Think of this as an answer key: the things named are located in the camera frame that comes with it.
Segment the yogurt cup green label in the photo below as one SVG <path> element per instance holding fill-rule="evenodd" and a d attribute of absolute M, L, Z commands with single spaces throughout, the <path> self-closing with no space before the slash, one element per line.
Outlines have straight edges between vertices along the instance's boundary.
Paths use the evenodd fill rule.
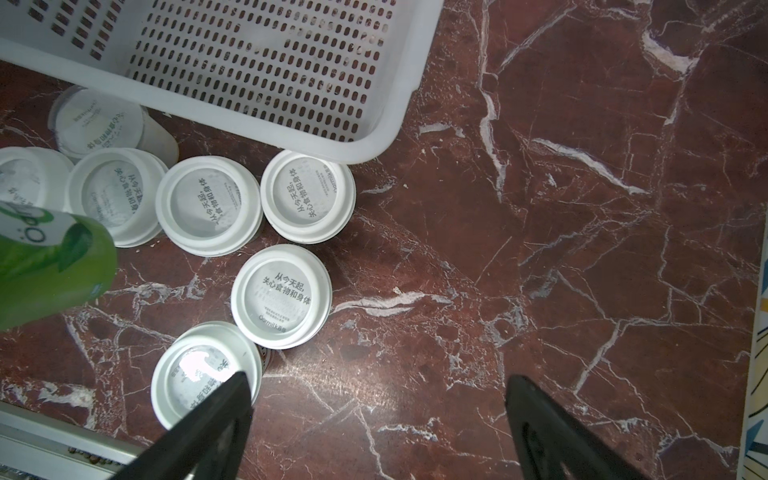
<path fill-rule="evenodd" d="M 1 203 L 1 329 L 93 301 L 108 291 L 117 248 L 91 218 Z"/>

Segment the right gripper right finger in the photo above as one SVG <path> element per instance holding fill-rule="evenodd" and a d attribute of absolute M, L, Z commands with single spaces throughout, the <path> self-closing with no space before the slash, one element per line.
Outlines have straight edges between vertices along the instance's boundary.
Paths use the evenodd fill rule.
<path fill-rule="evenodd" d="M 505 409 L 525 479 L 644 479 L 524 375 L 509 377 Z"/>

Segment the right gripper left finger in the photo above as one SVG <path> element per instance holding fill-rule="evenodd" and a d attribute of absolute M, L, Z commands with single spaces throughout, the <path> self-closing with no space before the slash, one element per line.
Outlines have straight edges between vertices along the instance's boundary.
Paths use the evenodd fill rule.
<path fill-rule="evenodd" d="M 234 373 L 115 479 L 234 479 L 253 408 L 247 376 Z"/>

